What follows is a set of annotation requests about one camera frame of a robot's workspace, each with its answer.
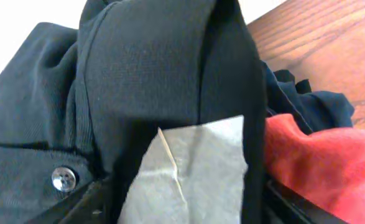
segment red cloth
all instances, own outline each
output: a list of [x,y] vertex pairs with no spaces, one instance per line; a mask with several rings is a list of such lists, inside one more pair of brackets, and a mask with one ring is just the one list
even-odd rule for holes
[[348,223],[365,223],[365,130],[303,134],[290,114],[266,121],[270,175]]

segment folded clothing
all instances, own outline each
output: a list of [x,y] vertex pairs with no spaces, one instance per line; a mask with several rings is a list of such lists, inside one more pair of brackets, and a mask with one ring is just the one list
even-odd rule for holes
[[365,130],[304,134],[291,114],[266,120],[268,173],[348,223],[365,223]]
[[342,93],[312,92],[308,80],[295,84],[295,77],[288,70],[275,73],[265,62],[268,116],[289,113],[302,132],[313,132],[352,127],[353,106]]

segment wooden table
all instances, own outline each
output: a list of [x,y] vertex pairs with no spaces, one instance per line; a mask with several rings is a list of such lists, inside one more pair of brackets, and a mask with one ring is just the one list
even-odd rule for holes
[[344,93],[365,128],[365,0],[288,0],[248,28],[271,69]]

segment navy fabric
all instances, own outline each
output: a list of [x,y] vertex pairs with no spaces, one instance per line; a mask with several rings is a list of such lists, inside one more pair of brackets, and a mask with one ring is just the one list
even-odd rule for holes
[[295,84],[289,71],[274,73],[265,62],[262,66],[266,73],[269,116],[290,113],[305,134],[353,126],[354,108],[342,93],[312,92],[308,80]]

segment white button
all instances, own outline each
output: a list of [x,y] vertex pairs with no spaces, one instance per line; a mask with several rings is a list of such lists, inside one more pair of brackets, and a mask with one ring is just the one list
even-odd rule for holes
[[66,167],[58,167],[52,172],[52,185],[62,192],[72,191],[76,187],[75,173]]

